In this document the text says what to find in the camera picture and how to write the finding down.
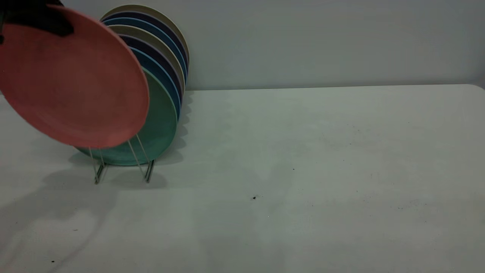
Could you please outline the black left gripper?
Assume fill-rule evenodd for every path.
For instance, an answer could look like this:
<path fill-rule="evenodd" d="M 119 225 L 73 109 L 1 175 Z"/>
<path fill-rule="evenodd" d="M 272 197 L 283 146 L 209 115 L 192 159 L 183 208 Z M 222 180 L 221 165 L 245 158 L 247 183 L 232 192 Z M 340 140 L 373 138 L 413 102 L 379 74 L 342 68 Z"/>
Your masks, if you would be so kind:
<path fill-rule="evenodd" d="M 50 6 L 64 6 L 60 0 L 1 0 L 2 26 L 19 25 L 65 37 L 74 26 L 62 12 Z"/>

